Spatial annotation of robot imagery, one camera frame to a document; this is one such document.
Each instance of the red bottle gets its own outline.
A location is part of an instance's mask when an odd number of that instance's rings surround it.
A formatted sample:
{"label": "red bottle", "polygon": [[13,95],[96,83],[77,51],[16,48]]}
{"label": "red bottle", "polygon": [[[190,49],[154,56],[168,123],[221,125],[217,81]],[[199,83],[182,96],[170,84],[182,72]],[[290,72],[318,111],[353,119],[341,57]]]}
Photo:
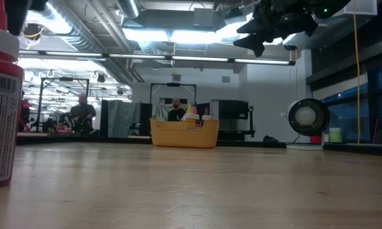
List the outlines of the red bottle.
{"label": "red bottle", "polygon": [[18,59],[17,37],[7,32],[4,0],[0,0],[0,186],[11,181],[14,149],[20,112],[23,69]]}

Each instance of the barcode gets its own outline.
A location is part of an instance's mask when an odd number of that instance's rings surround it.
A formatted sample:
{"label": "barcode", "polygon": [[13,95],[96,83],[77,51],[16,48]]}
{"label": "barcode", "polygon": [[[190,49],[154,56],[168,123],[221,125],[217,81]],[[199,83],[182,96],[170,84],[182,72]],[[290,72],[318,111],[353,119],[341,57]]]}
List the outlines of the barcode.
{"label": "barcode", "polygon": [[15,93],[17,82],[15,80],[0,76],[0,90],[7,90],[8,92]]}

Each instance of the bald man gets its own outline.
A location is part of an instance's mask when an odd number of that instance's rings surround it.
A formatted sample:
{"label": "bald man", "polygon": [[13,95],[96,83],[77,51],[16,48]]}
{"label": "bald man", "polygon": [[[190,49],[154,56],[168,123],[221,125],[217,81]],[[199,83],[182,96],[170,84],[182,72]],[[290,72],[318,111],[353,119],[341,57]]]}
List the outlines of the bald man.
{"label": "bald man", "polygon": [[181,102],[179,98],[173,98],[173,108],[168,112],[167,121],[180,121],[185,115],[185,111],[181,108]]}
{"label": "bald man", "polygon": [[95,108],[92,105],[86,103],[86,96],[80,94],[78,96],[79,105],[71,108],[71,116],[74,121],[78,121],[80,118],[82,120],[88,119],[91,120],[92,117],[96,116]]}

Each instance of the wooden table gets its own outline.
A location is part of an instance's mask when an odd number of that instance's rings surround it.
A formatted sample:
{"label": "wooden table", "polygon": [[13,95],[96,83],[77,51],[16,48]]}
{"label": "wooden table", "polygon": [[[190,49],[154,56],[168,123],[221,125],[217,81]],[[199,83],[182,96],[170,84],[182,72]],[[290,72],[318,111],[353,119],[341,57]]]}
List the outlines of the wooden table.
{"label": "wooden table", "polygon": [[2,228],[382,229],[382,157],[263,148],[17,147]]}

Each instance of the man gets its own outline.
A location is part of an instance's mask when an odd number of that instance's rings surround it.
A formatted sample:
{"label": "man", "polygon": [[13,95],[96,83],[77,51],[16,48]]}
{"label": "man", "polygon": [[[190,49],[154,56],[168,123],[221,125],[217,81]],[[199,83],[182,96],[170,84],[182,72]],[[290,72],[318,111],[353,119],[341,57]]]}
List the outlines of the man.
{"label": "man", "polygon": [[92,118],[96,116],[95,108],[92,105],[88,105],[86,103],[86,96],[84,94],[80,94],[78,96],[79,105],[71,108],[71,116],[72,120],[78,121],[81,120],[89,120],[89,123],[92,124]]}
{"label": "man", "polygon": [[185,111],[181,108],[181,102],[179,98],[173,98],[173,110],[168,112],[168,121],[180,121],[185,115]]}

